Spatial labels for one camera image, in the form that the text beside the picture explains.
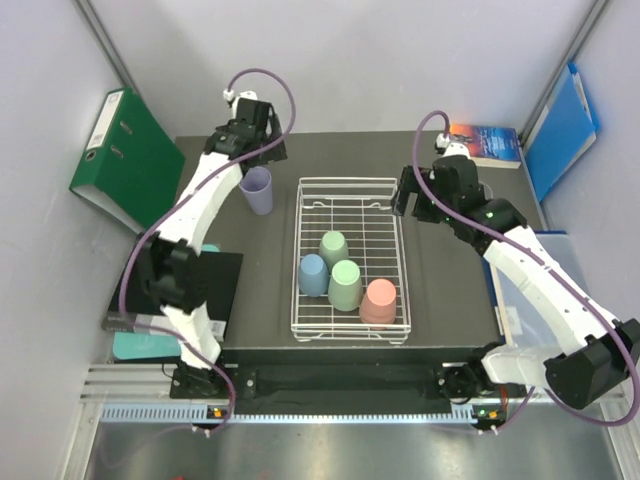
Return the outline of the purple cup front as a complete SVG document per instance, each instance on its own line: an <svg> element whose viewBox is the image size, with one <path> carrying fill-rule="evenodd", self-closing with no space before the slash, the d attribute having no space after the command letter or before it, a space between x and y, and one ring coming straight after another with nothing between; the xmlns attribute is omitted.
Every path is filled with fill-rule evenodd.
<svg viewBox="0 0 640 480"><path fill-rule="evenodd" d="M239 184L250 209L260 216L273 209L272 176L265 167L254 167L247 171Z"/></svg>

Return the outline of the dark green cup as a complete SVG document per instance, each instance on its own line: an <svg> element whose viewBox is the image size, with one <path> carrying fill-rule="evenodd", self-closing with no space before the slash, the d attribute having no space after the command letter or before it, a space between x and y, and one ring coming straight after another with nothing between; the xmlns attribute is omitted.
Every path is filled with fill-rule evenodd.
<svg viewBox="0 0 640 480"><path fill-rule="evenodd" d="M329 270L332 270L336 263L348 260L349 250L345 236L336 230L325 232L319 244L318 255Z"/></svg>

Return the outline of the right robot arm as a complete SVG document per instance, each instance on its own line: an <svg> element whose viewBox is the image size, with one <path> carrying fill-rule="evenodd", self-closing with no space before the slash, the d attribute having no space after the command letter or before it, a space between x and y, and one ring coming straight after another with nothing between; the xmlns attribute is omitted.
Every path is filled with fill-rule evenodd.
<svg viewBox="0 0 640 480"><path fill-rule="evenodd" d="M410 213L448 225L519 290L555 338L547 346L492 343L476 350L466 372L474 393L487 396L507 383L529 385L582 410L625 380L639 381L638 320L621 321L598 305L508 200L487 198L461 144L450 144L429 168L405 166L391 205L396 216Z"/></svg>

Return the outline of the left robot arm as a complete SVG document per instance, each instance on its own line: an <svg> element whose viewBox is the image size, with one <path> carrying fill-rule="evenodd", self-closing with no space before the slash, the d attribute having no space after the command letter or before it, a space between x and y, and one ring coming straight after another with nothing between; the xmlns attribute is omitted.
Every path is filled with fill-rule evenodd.
<svg viewBox="0 0 640 480"><path fill-rule="evenodd" d="M136 267L142 287L168 319L164 332L181 353L173 374L175 398L210 398L226 387L216 366L221 345L207 307L205 236L229 194L246 173L287 157L273 105L253 91L228 93L232 115L207 139L197 167L176 205L140 240Z"/></svg>

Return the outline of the light green cup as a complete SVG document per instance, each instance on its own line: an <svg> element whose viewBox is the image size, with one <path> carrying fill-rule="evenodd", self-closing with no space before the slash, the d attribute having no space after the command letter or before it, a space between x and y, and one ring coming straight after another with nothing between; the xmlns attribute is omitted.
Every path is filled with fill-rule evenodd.
<svg viewBox="0 0 640 480"><path fill-rule="evenodd" d="M337 310L350 312L359 307L363 283L359 266L352 260L342 260L333 266L328 287L329 303Z"/></svg>

